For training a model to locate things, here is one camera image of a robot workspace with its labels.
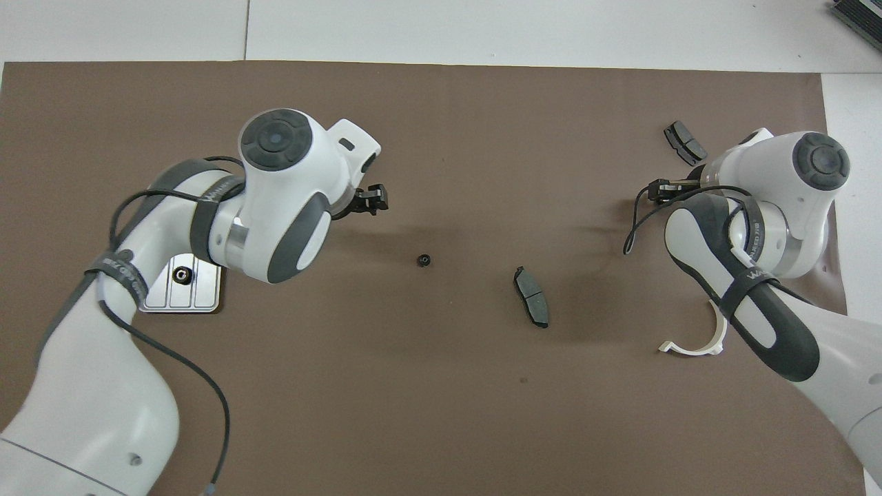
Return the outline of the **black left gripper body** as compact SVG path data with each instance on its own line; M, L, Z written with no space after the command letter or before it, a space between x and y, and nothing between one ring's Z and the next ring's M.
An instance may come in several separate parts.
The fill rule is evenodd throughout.
M333 220L340 220L352 213L365 211L365 200L362 198L363 189L353 189L348 199L341 198L333 204Z

